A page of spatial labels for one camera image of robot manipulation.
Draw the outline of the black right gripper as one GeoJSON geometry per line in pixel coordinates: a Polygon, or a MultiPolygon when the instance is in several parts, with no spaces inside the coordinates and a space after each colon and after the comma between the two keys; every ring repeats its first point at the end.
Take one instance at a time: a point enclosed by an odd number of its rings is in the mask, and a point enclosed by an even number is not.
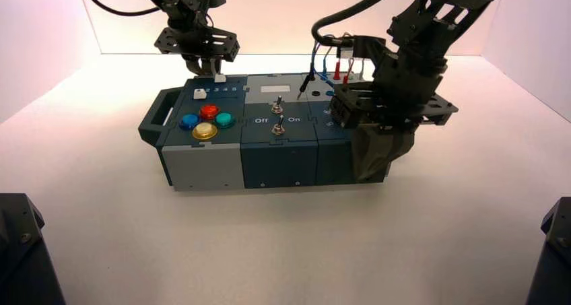
{"type": "MultiPolygon", "coordinates": [[[[379,125],[412,129],[422,124],[445,125],[459,109],[436,93],[447,69],[444,57],[394,53],[383,49],[374,62],[372,81],[335,86],[330,101],[333,120],[341,127],[379,125]]],[[[352,168],[357,182],[383,182],[390,168],[389,154],[396,160],[415,142],[410,131],[384,133],[360,127],[351,134],[352,168]]]]}

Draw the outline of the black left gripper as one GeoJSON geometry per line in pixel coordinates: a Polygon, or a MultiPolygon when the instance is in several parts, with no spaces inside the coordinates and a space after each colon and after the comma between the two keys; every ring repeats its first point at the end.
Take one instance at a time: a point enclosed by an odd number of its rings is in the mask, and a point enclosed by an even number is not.
{"type": "Polygon", "coordinates": [[[235,33],[210,26],[164,28],[154,46],[162,54],[183,55],[187,69],[198,76],[202,75],[200,58],[210,59],[211,74],[219,75],[222,60],[232,62],[240,50],[235,33]]]}

